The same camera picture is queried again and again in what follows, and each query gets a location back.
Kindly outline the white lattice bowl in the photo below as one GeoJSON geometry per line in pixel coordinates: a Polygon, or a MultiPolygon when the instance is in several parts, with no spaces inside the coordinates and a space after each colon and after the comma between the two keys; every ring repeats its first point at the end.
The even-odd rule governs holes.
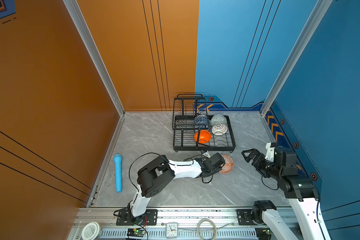
{"type": "Polygon", "coordinates": [[[224,135],[228,130],[228,126],[223,123],[217,123],[216,125],[212,126],[212,133],[216,136],[224,135]]]}

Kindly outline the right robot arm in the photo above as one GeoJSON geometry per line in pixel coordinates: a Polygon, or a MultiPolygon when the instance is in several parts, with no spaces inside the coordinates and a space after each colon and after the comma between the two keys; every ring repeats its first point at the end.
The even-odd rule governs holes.
{"type": "MultiPolygon", "coordinates": [[[[242,151],[242,155],[263,178],[277,181],[297,217],[305,240],[329,240],[331,237],[322,216],[319,191],[309,177],[299,174],[297,154],[275,143],[268,143],[266,148],[265,155],[257,149],[242,151]]],[[[254,224],[266,225],[278,240],[297,239],[271,201],[254,202],[251,216],[254,224]]]]}

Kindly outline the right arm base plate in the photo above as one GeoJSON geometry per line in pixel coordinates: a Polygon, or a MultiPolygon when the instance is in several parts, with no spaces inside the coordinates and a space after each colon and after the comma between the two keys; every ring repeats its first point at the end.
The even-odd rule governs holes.
{"type": "Polygon", "coordinates": [[[238,224],[240,226],[255,226],[254,217],[252,215],[252,209],[237,209],[238,224]]]}

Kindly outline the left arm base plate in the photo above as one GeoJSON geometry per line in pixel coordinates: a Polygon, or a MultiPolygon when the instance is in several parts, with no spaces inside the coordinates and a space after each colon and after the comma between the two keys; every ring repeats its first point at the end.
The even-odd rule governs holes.
{"type": "Polygon", "coordinates": [[[127,208],[114,211],[117,226],[155,226],[157,224],[158,210],[146,210],[146,212],[139,216],[134,217],[127,208]]]}

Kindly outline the black wire dish rack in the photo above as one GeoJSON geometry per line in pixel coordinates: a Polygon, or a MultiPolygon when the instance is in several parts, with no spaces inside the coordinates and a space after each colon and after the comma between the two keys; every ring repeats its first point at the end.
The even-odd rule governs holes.
{"type": "Polygon", "coordinates": [[[222,130],[211,123],[206,98],[201,94],[178,94],[174,98],[172,128],[173,149],[178,151],[228,151],[236,142],[230,119],[223,116],[222,130]]]}

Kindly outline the orange plastic bowl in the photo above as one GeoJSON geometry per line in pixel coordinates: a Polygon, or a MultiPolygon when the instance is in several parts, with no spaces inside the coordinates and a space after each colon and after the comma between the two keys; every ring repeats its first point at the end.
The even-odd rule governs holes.
{"type": "Polygon", "coordinates": [[[208,130],[199,130],[194,134],[194,140],[199,144],[206,144],[211,138],[211,133],[208,130]]]}

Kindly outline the blue geometric pattern bowl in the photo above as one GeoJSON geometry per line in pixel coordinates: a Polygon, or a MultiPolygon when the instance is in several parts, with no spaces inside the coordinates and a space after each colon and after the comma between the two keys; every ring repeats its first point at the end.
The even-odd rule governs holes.
{"type": "Polygon", "coordinates": [[[197,115],[194,118],[194,127],[198,129],[209,129],[209,118],[206,115],[197,115]]]}

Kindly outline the red patterned bowl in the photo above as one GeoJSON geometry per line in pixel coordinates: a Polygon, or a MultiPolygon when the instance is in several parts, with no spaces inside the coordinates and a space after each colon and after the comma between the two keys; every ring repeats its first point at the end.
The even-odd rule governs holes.
{"type": "Polygon", "coordinates": [[[233,159],[228,156],[228,155],[222,155],[222,157],[224,158],[225,160],[225,164],[224,166],[222,166],[222,169],[220,170],[220,173],[221,174],[229,174],[233,171],[234,169],[234,161],[233,159]]]}

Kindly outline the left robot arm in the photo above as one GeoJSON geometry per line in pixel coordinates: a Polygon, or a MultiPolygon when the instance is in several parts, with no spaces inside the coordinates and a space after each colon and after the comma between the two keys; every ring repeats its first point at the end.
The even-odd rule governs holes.
{"type": "Polygon", "coordinates": [[[133,184],[136,193],[127,206],[133,224],[141,221],[151,198],[159,194],[172,180],[212,178],[226,165],[225,159],[219,153],[209,156],[206,152],[184,161],[173,161],[165,155],[155,155],[155,159],[138,171],[137,183],[133,184]]]}

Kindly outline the green patterned bowl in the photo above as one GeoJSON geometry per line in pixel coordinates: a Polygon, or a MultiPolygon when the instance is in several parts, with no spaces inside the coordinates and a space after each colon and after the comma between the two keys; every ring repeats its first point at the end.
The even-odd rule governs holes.
{"type": "Polygon", "coordinates": [[[213,115],[210,120],[211,126],[215,126],[216,124],[224,124],[227,125],[228,121],[224,115],[213,115]]]}

